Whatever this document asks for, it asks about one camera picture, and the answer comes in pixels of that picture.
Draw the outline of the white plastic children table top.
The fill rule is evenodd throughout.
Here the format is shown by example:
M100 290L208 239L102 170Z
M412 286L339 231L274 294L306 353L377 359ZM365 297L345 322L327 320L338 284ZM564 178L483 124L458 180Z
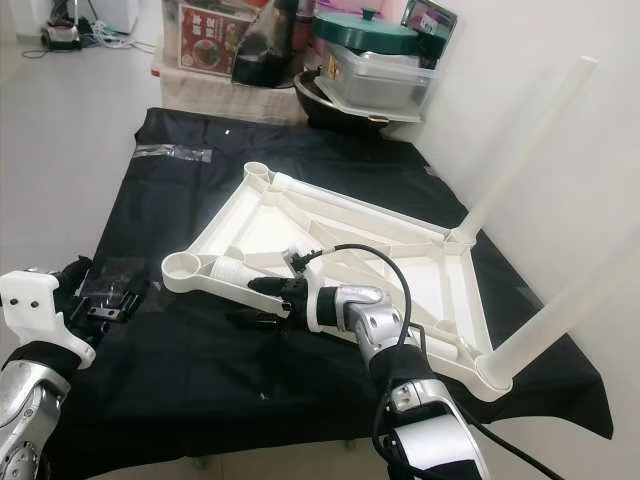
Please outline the white plastic children table top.
M273 170L244 166L244 177L186 250L161 262L169 291L202 291L266 314L287 317L279 298L247 291L209 275L216 256L230 256L271 276L292 271L283 253L296 247L325 262L326 285L374 285L401 312L410 312L413 334L424 339L431 369L460 381L480 401L512 389L480 378L476 360L493 351L472 247L448 243L415 225L340 209L273 186Z

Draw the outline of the clear tape cross patch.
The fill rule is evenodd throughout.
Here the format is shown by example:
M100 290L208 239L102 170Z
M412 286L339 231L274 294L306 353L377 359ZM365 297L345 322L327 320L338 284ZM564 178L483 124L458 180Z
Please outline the clear tape cross patch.
M131 280L148 280L145 260L141 257L106 257L93 264L77 294L128 291Z

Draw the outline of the black plastic table cloth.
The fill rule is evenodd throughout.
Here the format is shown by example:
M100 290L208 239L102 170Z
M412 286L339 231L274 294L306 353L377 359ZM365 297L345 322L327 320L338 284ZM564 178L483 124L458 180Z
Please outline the black plastic table cloth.
M195 148L207 157L133 157L93 253L99 278L147 273L159 283L163 257L197 237L247 163L440 227L466 214L407 142L164 108L147 111L134 142ZM376 397L353 344L333 335L239 329L232 317L241 312L204 292L148 292L73 380L45 447L55 480L369 435Z

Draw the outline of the clear tape strip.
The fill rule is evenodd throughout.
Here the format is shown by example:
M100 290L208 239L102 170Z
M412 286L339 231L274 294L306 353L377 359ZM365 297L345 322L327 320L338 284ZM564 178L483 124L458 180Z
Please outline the clear tape strip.
M134 147L132 159L138 157L173 157L191 163L210 163L212 160L211 148L196 148L174 143L147 143Z

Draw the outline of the beige cloth cover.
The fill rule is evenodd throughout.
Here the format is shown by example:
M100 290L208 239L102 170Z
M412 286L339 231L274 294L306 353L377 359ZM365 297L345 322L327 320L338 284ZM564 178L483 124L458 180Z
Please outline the beige cloth cover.
M159 78L161 106L210 116L274 125L305 125L307 116L292 87L283 90L243 86L227 77L189 70L152 70Z

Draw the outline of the clear plastic storage box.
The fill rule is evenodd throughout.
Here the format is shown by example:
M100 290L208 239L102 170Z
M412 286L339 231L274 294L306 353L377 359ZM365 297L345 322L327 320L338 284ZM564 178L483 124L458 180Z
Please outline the clear plastic storage box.
M384 116L416 116L436 78L417 56L356 52L326 45L316 84L335 104Z

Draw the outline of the black shiny bag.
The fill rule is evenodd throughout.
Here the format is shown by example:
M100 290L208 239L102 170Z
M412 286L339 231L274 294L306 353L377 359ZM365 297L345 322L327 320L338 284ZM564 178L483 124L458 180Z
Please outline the black shiny bag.
M232 81L276 88L288 77L294 50L292 36L300 0L268 0L239 42Z

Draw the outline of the garment steamer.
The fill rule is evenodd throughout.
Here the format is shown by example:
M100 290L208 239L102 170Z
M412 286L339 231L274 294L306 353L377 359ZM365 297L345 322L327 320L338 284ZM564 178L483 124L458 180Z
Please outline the garment steamer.
M41 29L41 42L46 50L67 52L82 49L79 9L79 0L51 0L49 18Z

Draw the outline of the clear storage box orange lid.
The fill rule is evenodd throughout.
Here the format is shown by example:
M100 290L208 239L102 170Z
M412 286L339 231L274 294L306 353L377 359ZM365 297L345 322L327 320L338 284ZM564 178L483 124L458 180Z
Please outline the clear storage box orange lid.
M247 29L261 12L256 0L175 0L175 61L180 69L230 77Z

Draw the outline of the white appliance cabinet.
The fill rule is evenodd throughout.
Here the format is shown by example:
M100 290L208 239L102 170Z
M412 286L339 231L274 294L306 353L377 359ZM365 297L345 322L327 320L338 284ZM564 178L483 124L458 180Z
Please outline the white appliance cabinet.
M141 0L76 0L78 17L90 23L101 20L115 31L131 35L140 18Z

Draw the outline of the dark printed carton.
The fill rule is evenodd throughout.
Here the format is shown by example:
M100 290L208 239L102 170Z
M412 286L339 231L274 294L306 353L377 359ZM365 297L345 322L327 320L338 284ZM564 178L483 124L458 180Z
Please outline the dark printed carton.
M408 0L401 24L417 33L416 56L420 68L436 68L457 23L458 17L452 10L433 0Z

